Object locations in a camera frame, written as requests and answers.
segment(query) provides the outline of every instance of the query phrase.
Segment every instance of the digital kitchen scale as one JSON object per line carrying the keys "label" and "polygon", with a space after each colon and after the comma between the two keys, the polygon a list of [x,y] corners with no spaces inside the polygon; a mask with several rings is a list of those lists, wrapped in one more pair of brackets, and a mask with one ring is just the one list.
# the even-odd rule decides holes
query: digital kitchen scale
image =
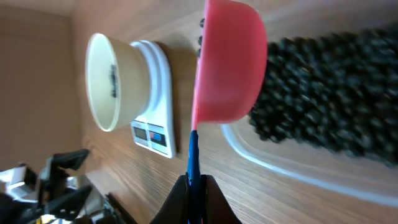
{"label": "digital kitchen scale", "polygon": [[141,40],[131,46],[144,56],[150,76],[147,109],[134,121],[131,131],[137,145],[167,158],[175,155],[171,72],[163,50],[153,42]]}

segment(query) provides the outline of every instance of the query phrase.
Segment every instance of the bowl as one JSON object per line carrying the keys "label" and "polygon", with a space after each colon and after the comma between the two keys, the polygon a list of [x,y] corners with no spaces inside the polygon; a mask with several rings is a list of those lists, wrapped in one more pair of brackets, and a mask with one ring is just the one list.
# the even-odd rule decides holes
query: bowl
{"label": "bowl", "polygon": [[94,34],[86,53],[86,90],[95,123],[103,131],[128,125],[146,110],[148,66],[139,49]]}

